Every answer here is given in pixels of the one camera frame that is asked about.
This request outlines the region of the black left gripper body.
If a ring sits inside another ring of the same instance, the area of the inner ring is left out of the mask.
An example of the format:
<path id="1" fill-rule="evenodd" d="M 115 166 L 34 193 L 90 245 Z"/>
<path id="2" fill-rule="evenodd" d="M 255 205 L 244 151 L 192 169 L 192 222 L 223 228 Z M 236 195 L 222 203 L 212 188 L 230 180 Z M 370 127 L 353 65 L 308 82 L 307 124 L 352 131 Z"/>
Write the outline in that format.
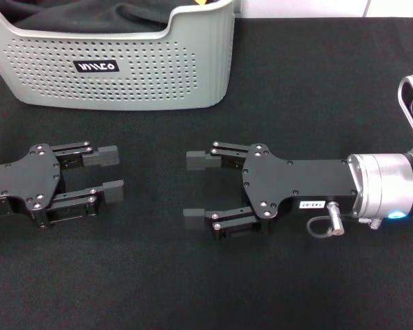
<path id="1" fill-rule="evenodd" d="M 63 210 L 52 209 L 64 188 L 60 152 L 66 150 L 66 144 L 35 144 L 23 158 L 0 164 L 0 217 L 24 215 L 40 228 L 66 219 Z"/>

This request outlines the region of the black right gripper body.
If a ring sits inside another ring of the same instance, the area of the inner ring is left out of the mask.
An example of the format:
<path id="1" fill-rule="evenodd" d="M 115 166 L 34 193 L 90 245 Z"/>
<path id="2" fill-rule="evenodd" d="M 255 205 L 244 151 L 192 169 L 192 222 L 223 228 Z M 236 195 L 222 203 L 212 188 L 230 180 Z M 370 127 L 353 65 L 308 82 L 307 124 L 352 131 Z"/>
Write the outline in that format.
<path id="1" fill-rule="evenodd" d="M 289 212 L 312 210 L 328 215 L 330 233 L 343 234 L 341 217 L 352 212 L 359 192 L 346 160 L 280 159 L 265 144 L 249 146 L 242 181 L 262 232 Z"/>

